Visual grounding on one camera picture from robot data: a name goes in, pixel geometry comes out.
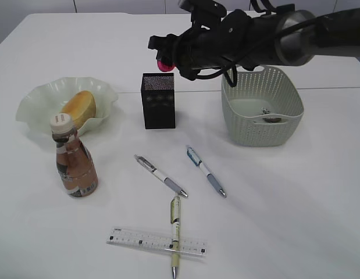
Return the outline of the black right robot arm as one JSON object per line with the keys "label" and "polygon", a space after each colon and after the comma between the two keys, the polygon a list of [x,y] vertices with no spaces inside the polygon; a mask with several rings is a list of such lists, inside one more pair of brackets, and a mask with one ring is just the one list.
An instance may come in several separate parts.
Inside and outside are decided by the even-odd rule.
{"label": "black right robot arm", "polygon": [[306,10],[251,17],[229,13],[213,28],[151,36],[161,71],[177,68],[188,80],[210,80],[238,66],[302,66],[314,56],[360,57],[360,8],[315,17]]}

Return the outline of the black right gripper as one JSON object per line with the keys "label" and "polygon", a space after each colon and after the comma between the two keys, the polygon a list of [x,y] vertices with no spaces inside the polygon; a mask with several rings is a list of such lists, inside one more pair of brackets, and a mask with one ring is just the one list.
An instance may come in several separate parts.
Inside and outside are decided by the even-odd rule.
{"label": "black right gripper", "polygon": [[209,76],[200,75],[201,69],[193,68],[191,58],[192,44],[208,31],[206,28],[190,27],[181,35],[153,35],[149,38],[148,49],[157,51],[156,61],[160,60],[168,66],[175,65],[182,77],[188,80],[208,80]]}

